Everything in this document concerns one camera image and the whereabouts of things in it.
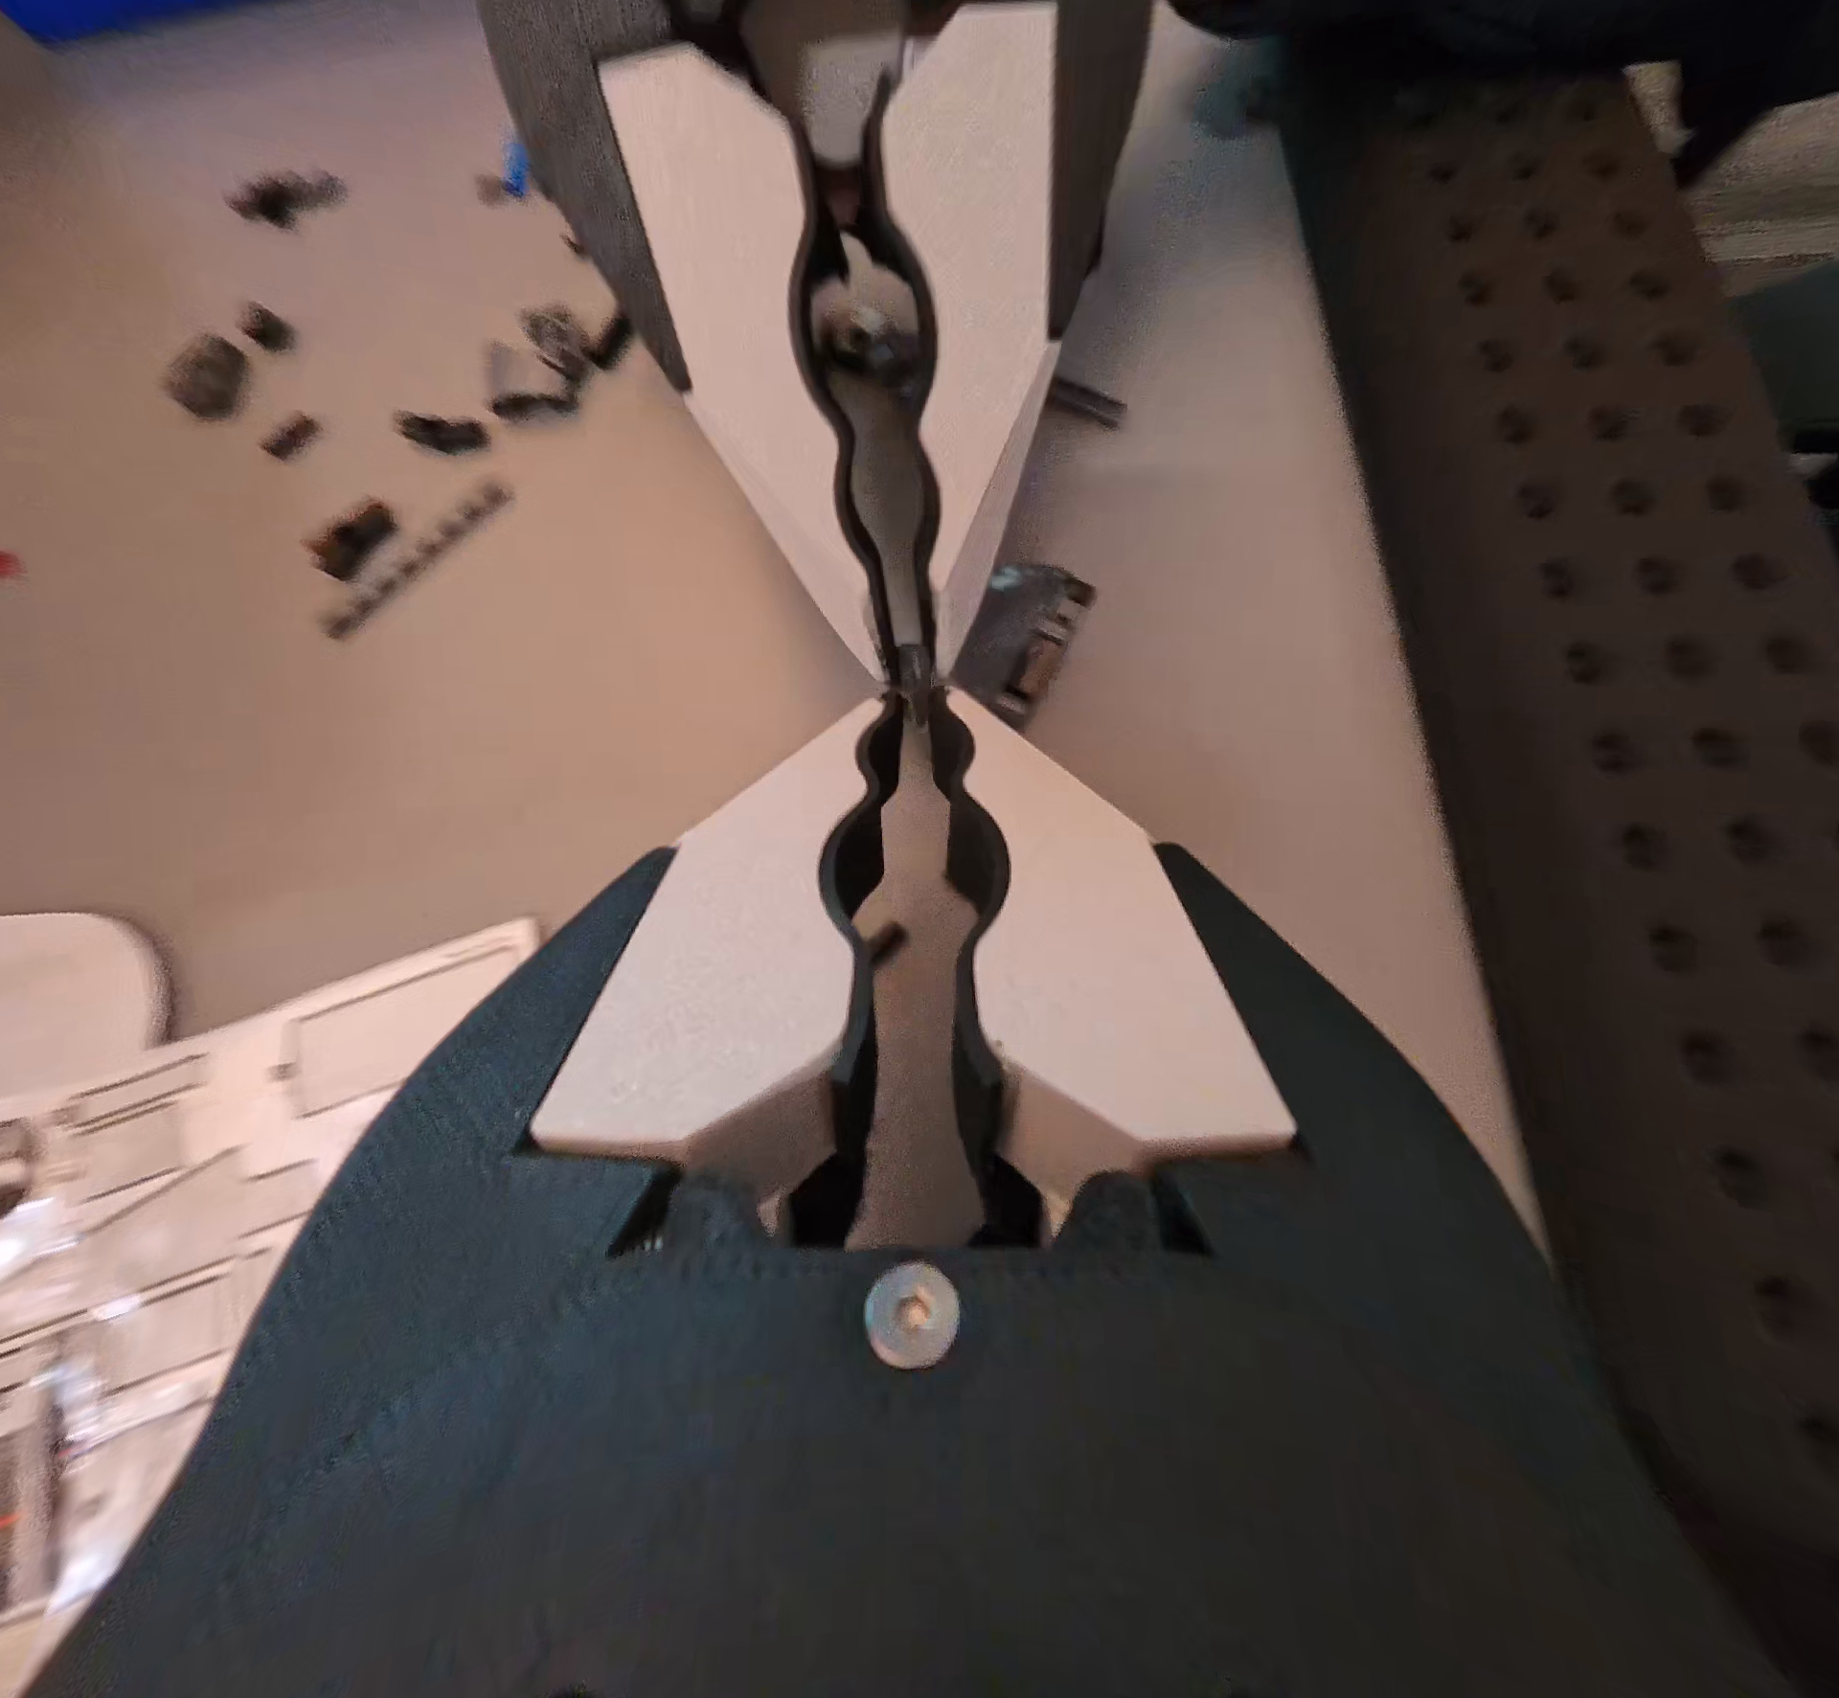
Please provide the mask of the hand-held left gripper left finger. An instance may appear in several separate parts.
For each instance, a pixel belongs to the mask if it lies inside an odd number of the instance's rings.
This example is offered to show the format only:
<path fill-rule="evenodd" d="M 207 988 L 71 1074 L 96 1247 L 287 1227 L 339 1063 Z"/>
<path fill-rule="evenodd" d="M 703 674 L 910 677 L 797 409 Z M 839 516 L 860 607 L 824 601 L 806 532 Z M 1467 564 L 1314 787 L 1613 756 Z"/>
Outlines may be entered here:
<path fill-rule="evenodd" d="M 529 1137 L 728 1181 L 841 1247 L 877 1097 L 873 963 L 904 708 L 860 704 L 670 850 Z"/>

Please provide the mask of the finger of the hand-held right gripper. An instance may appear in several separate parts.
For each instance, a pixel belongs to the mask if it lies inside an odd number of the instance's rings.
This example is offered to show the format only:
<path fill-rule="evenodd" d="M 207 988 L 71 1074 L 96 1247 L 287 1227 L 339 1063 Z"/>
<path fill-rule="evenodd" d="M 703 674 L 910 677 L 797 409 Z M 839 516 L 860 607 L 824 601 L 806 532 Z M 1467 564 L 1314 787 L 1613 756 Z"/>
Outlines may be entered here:
<path fill-rule="evenodd" d="M 881 189 L 931 311 L 918 442 L 935 484 L 933 654 L 950 676 L 1000 555 L 1059 348 L 1048 336 L 1050 0 L 971 5 L 921 45 L 879 127 Z"/>
<path fill-rule="evenodd" d="M 898 685 L 889 539 L 910 453 L 893 400 L 816 355 L 816 189 L 793 125 L 691 45 L 600 68 L 678 340 L 684 403 L 845 649 Z"/>

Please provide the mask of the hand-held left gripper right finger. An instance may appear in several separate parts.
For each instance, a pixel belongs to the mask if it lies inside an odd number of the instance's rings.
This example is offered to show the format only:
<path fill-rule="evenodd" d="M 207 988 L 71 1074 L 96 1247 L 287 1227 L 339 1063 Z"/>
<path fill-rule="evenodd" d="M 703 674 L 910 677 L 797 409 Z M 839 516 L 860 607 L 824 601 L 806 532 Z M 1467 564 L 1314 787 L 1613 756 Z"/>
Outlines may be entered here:
<path fill-rule="evenodd" d="M 1299 1135 L 1149 833 L 963 693 L 929 702 L 954 963 L 952 1088 L 979 1237 L 1036 1241 L 1100 1178 Z"/>

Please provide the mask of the grey domed lego assembly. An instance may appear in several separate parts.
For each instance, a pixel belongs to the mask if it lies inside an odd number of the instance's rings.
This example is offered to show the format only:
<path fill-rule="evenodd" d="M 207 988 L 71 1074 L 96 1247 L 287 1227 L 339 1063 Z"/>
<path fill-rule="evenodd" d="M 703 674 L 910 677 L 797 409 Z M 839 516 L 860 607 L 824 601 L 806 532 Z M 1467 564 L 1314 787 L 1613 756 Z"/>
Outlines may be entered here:
<path fill-rule="evenodd" d="M 1092 607 L 1096 587 L 1044 562 L 1004 562 L 983 591 L 950 685 L 1027 733 Z"/>

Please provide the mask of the grey curved lego panel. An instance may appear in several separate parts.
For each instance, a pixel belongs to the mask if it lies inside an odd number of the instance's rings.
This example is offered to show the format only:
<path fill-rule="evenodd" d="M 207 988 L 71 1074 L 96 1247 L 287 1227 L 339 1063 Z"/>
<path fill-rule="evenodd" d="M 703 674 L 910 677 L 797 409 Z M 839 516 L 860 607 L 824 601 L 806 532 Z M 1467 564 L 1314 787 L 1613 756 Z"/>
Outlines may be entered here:
<path fill-rule="evenodd" d="M 494 340 L 487 352 L 487 409 L 498 423 L 523 424 L 578 411 L 580 380 L 534 350 Z"/>

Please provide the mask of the long grey lego plate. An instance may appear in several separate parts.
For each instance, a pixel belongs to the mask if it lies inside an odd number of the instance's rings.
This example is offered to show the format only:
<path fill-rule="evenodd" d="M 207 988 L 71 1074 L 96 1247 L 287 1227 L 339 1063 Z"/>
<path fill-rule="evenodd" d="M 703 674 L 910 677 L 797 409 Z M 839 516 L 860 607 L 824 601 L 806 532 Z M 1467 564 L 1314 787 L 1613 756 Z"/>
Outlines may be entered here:
<path fill-rule="evenodd" d="M 400 603 L 467 541 L 509 511 L 517 493 L 494 480 L 464 492 L 446 511 L 404 538 L 404 545 L 379 547 L 360 568 L 345 597 L 318 620 L 322 637 L 345 643 L 366 630 L 385 608 Z"/>

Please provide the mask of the lego sticker sheet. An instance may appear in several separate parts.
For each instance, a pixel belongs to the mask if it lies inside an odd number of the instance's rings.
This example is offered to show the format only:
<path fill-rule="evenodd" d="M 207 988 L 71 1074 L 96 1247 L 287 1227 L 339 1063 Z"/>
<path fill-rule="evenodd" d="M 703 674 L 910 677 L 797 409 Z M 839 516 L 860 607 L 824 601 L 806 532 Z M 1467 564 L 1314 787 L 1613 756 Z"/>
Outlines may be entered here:
<path fill-rule="evenodd" d="M 308 1214 L 513 919 L 4 1103 L 4 1689 L 123 1565 Z"/>

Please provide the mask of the grey beam assembly with gear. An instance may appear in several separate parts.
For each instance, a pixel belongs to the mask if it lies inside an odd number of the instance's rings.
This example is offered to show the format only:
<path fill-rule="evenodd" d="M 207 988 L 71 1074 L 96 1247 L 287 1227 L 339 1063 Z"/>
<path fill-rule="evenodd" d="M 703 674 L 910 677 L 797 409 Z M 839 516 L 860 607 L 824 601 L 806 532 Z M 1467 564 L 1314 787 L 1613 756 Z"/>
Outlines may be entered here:
<path fill-rule="evenodd" d="M 818 323 L 818 344 L 827 367 L 918 403 L 923 380 L 921 340 L 879 308 L 845 304 Z M 1054 375 L 1046 407 L 1105 430 L 1119 430 L 1128 407 L 1086 384 Z"/>

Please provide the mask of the black connector with grey pin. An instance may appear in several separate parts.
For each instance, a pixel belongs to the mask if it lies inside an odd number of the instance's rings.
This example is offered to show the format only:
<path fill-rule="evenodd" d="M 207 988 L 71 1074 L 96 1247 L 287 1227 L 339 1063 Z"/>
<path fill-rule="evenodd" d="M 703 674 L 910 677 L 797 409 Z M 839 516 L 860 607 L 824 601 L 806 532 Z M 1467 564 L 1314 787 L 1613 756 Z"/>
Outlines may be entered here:
<path fill-rule="evenodd" d="M 347 194 L 331 171 L 268 171 L 226 193 L 224 202 L 243 221 L 291 231 L 303 216 L 333 210 Z"/>

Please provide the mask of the black connector with brown pin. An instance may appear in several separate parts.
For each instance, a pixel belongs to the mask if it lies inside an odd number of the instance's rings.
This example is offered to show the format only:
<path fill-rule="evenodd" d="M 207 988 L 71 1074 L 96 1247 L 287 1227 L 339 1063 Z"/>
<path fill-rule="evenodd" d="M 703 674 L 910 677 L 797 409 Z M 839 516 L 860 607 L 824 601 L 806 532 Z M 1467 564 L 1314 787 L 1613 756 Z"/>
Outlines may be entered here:
<path fill-rule="evenodd" d="M 366 499 L 306 538 L 303 549 L 320 576 L 339 585 L 354 584 L 377 553 L 398 536 L 398 526 L 398 516 L 387 503 Z"/>

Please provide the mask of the dark grey oval technic beam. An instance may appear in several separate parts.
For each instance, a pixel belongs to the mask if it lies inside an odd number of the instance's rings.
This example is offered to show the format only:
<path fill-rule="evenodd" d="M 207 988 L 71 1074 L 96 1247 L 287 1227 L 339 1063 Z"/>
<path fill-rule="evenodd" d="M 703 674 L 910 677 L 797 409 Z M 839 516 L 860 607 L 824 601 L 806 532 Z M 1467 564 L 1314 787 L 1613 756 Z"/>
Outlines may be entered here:
<path fill-rule="evenodd" d="M 163 373 L 163 394 L 199 423 L 224 423 L 239 415 L 251 367 L 241 346 L 216 332 L 199 332 Z"/>

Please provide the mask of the white stand base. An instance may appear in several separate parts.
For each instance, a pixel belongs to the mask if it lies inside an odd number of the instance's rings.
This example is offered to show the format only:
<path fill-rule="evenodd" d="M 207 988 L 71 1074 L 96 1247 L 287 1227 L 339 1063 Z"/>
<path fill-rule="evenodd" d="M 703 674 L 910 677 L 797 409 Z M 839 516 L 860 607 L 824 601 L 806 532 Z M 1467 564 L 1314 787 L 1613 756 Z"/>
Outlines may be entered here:
<path fill-rule="evenodd" d="M 170 976 L 134 927 L 96 913 L 2 917 L 2 1101 L 78 1088 L 165 1043 Z"/>

